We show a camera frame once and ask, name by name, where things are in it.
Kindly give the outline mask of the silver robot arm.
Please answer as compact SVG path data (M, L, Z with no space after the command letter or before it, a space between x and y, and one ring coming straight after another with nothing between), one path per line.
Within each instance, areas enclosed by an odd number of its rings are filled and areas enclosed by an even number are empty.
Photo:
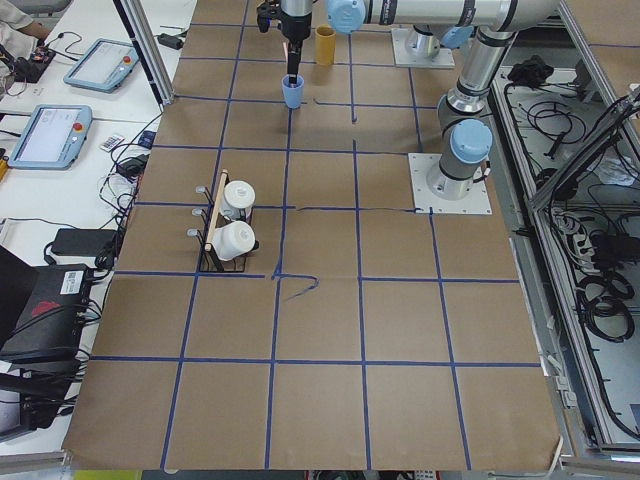
M287 74L298 74L304 40L311 34L312 1L264 1L257 7L261 32L272 20L289 42ZM556 1L327 1L327 18L334 31L351 34L365 24L426 24L478 26L457 89L478 96L493 81L513 35L545 20Z
M445 153L472 118L445 111L458 70L396 67L387 33L339 42L342 61L307 65L292 116L287 201L299 208L413 208L408 156Z

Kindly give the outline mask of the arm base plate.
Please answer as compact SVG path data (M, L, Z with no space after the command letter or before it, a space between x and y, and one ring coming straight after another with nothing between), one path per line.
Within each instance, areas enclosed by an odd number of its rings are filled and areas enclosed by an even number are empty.
M470 179L454 180L441 171L440 158L440 154L408 155L414 210L422 214L491 215L481 168Z
M393 28L391 35L396 66L428 69L455 67L452 50L442 47L425 25Z

